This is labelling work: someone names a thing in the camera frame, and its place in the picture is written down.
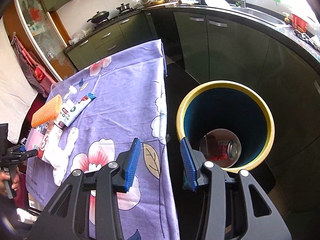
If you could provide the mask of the person's hand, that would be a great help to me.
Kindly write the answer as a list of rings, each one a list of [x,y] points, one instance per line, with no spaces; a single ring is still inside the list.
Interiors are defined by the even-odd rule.
[[[6,174],[4,171],[0,172],[0,194],[3,196],[7,196],[8,192],[7,189],[5,188],[4,182],[7,180],[10,180],[12,182],[11,188],[14,191],[17,191],[18,188],[20,187],[20,178],[19,178],[19,168],[18,166],[16,167],[16,172],[14,178],[10,178],[10,174]]]

